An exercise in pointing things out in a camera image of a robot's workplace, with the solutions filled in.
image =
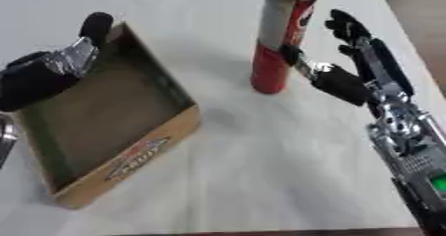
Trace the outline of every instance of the box label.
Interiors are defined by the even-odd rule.
[[[146,141],[143,146],[140,144],[135,146],[126,157],[118,163],[116,168],[110,172],[106,181],[117,177],[123,177],[141,168],[160,153],[161,148],[166,145],[169,140],[170,137],[158,138]]]

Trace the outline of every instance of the cardboard box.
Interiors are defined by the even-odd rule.
[[[125,24],[82,81],[18,116],[51,193],[69,208],[89,204],[199,125],[195,101]]]

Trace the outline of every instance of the red spray can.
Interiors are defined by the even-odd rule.
[[[279,49],[283,44],[300,45],[315,2],[265,0],[251,76],[251,84],[258,92],[275,94],[285,87],[289,67]]]

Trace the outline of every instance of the white table surface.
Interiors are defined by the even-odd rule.
[[[52,204],[26,139],[0,172],[1,235],[341,229],[414,225],[364,127],[372,118],[292,73],[255,93],[263,0],[0,0],[0,63],[70,44],[94,11],[127,21],[202,109],[202,127],[82,210]],[[347,10],[381,37],[443,125],[445,104],[385,0],[320,0],[304,48],[353,70],[323,27]]]

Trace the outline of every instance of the robotic hand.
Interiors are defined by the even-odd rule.
[[[356,19],[332,10],[326,26],[345,42],[358,76],[308,59],[296,47],[281,49],[314,87],[356,106],[367,104],[376,121],[366,127],[374,149],[426,235],[446,235],[446,135],[435,119],[411,101],[414,90],[385,44]]]
[[[55,52],[36,52],[8,64],[0,72],[0,111],[17,111],[74,86],[97,58],[112,22],[111,15],[94,13],[73,45]],[[0,114],[0,168],[16,139],[11,118]]]

